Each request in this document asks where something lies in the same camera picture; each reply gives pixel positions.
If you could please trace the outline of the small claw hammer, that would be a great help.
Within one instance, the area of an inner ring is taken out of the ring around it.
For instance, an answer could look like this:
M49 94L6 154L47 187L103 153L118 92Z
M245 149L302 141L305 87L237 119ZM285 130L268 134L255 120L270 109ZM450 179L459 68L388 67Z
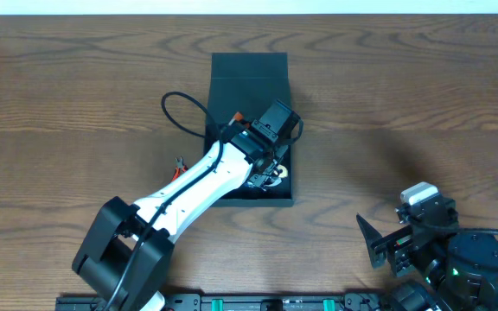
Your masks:
M282 179L280 177L266 175L254 175L248 180L248 184L251 187L258 188L276 187L281 182Z

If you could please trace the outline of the orange scraper wooden handle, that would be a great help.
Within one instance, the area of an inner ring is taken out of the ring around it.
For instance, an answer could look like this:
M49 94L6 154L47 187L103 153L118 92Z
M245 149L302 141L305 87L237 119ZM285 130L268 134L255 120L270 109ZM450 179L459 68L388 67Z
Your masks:
M287 151L286 146L276 145L266 139L255 128L258 119L248 119L237 111L227 123L228 141L238 147L252 164L254 175L276 176L284 179L288 169L281 163Z

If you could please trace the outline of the red handled pliers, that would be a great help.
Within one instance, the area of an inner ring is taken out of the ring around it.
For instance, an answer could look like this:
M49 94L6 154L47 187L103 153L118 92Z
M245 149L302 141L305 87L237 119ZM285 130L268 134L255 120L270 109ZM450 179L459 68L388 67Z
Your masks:
M188 171L188 166L185 164L183 157L182 156L177 157L175 171L174 171L174 174L172 175L171 180L175 181L176 179L178 179L181 175L183 175L187 171Z

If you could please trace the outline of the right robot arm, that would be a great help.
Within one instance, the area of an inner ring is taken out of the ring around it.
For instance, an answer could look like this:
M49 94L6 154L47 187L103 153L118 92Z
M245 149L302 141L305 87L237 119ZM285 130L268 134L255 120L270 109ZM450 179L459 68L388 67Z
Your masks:
M371 265L388 263L394 276L417 271L380 298L382 310L498 310L498 240L493 230L449 227L434 232L408 225L381 235L356 216Z

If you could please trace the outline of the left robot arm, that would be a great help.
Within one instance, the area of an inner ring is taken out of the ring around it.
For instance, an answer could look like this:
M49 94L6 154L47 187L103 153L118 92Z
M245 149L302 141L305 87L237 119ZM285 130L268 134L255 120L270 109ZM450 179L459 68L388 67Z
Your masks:
M236 116L206 130L213 143L189 170L131 204L114 197L97 213L72 268L102 299L100 309L163 309L159 289L179 237L224 195L281 184L282 161L303 123Z

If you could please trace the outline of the black open gift box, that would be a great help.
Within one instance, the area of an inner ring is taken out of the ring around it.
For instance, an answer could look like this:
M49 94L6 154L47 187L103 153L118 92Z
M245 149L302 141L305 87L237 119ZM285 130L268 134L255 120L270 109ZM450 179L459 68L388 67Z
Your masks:
M286 53L214 53L207 109L225 125L234 113L259 119L275 102L291 107ZM215 207L291 207L293 181L285 178L267 190L243 185L225 194Z

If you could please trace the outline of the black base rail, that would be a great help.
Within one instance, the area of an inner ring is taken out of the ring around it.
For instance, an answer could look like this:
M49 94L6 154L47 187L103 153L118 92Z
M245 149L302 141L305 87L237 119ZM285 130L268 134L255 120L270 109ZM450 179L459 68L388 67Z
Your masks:
M427 294L403 290L395 295L347 293L345 295L166 295L149 302L142 311L367 311L447 310L449 307Z

